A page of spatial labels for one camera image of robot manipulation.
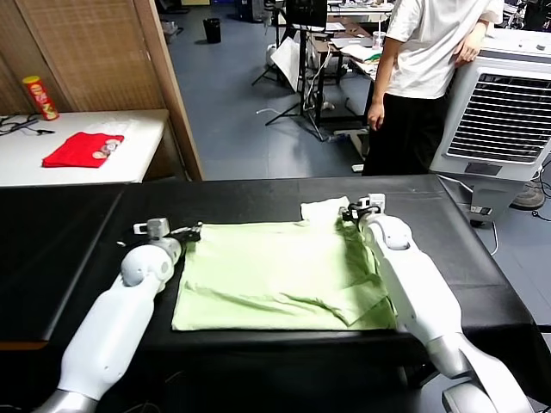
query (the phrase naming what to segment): pringles can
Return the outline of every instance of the pringles can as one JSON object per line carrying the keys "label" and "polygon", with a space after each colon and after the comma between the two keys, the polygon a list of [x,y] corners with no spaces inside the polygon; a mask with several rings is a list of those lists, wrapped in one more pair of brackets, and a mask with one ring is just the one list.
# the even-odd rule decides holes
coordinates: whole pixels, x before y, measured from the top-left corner
{"label": "pringles can", "polygon": [[46,88],[42,84],[42,80],[38,76],[27,76],[23,79],[23,83],[27,86],[28,92],[33,97],[38,105],[42,116],[45,120],[58,119],[59,113],[53,105],[52,99],[48,96]]}

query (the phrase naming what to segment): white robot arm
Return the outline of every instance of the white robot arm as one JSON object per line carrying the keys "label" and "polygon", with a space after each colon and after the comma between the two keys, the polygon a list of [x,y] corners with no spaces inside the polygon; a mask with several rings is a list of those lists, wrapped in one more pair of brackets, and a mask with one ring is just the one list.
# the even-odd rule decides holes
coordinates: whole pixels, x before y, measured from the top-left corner
{"label": "white robot arm", "polygon": [[343,211],[357,223],[366,247],[379,261],[398,322],[426,348],[440,373],[469,377],[443,394],[452,413],[533,413],[509,369],[478,350],[461,328],[461,307],[434,262],[412,238],[401,219],[387,216],[385,195],[371,194]]}
{"label": "white robot arm", "polygon": [[191,240],[201,225],[170,233],[167,219],[135,225],[149,243],[134,248],[121,263],[121,273],[102,293],[80,324],[63,354],[56,392],[40,413],[91,413],[103,394],[124,375],[153,314],[153,299],[174,274],[183,254],[180,241],[166,237],[179,231]]}

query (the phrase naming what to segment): trash can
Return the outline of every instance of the trash can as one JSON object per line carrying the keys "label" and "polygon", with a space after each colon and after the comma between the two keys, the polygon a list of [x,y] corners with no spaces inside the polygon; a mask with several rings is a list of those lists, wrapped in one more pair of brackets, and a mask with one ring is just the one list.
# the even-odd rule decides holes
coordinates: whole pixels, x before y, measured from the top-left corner
{"label": "trash can", "polygon": [[208,43],[220,43],[222,41],[220,19],[205,19],[203,20],[203,26],[205,27]]}

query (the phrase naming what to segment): red cloth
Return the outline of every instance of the red cloth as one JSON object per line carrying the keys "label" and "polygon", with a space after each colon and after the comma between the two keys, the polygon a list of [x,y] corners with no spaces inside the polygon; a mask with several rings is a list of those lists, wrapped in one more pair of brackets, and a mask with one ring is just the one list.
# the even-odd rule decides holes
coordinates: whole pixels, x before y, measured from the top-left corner
{"label": "red cloth", "polygon": [[99,168],[123,140],[124,136],[122,135],[79,132],[68,138],[50,156],[45,157],[42,160],[42,167]]}

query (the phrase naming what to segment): white cloth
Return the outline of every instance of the white cloth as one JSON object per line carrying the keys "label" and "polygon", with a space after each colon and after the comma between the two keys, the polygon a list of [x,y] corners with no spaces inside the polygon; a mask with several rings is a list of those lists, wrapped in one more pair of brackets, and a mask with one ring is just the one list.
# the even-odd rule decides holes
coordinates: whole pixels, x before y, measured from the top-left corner
{"label": "white cloth", "polygon": [[387,93],[420,99],[444,96],[454,74],[453,52],[479,19],[503,20],[504,0],[397,0],[387,37],[402,41]]}

